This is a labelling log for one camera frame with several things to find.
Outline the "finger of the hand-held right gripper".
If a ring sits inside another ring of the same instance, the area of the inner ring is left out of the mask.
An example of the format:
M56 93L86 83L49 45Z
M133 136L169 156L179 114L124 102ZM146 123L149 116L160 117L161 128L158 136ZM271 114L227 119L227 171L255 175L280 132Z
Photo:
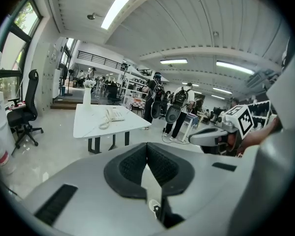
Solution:
M225 144L223 137L227 140L228 132L218 127L210 127L191 134L188 138L189 143L199 146L219 146Z

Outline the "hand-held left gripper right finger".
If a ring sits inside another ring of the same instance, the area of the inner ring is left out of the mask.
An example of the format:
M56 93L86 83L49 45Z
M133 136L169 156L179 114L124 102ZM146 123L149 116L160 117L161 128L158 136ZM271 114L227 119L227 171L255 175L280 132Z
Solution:
M147 164L161 186L157 236L229 236L256 154L212 155L147 143Z

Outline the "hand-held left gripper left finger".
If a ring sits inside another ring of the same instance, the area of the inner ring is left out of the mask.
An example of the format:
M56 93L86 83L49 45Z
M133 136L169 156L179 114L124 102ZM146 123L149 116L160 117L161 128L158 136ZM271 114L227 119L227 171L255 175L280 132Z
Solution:
M22 201L27 221L45 236L156 236L163 224L141 186L146 144L79 159Z

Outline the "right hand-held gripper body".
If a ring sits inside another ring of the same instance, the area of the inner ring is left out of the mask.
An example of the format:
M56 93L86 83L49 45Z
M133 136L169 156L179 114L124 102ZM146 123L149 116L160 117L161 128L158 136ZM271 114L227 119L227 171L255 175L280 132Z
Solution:
M211 131L205 132L205 144L200 147L204 153L235 155L253 126L248 106L236 105L218 116Z

